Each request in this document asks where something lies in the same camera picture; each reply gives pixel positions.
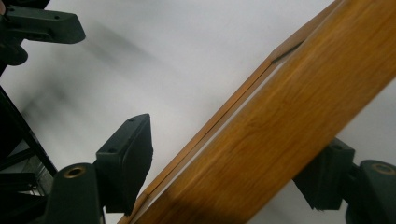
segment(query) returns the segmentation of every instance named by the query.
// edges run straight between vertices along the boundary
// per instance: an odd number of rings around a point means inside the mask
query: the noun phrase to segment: clamp jaw
[[[396,223],[396,166],[382,161],[353,163],[355,150],[334,139],[296,177],[311,206],[338,210],[348,203],[347,224]]]
[[[29,7],[7,7],[0,15],[0,61],[9,65],[26,62],[23,39],[75,44],[85,38],[77,15]]]
[[[126,120],[93,164],[73,164],[54,177],[44,223],[105,223],[103,206],[131,215],[152,154],[149,114]]]

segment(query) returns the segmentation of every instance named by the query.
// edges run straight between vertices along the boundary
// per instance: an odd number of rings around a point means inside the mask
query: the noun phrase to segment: white backdrop
[[[52,0],[47,9],[76,13],[87,38],[25,41],[27,63],[9,67],[0,84],[58,169],[93,162],[125,120],[150,113],[146,186],[271,50],[330,2]],[[396,163],[394,95],[395,81],[339,134],[358,150],[356,162]],[[311,211],[289,183],[250,223],[345,221],[344,212]]]

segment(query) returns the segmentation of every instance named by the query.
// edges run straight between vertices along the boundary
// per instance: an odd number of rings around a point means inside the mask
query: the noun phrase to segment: wooden plank
[[[276,48],[268,58],[256,69],[256,71],[242,84],[242,86],[230,97],[220,110],[204,125],[204,127],[184,146],[171,162],[160,172],[150,185],[139,195],[136,200],[134,211],[129,217],[123,217],[120,224],[129,223],[136,214],[144,212],[152,200],[168,185],[176,174],[191,160],[207,140],[222,126],[231,114],[256,90],[258,86],[272,73],[272,71],[287,56],[292,53],[304,40],[317,28],[317,26],[339,4],[335,1],[314,19],[309,21],[295,34]]]
[[[396,2],[344,1],[136,223],[245,223],[396,74]]]

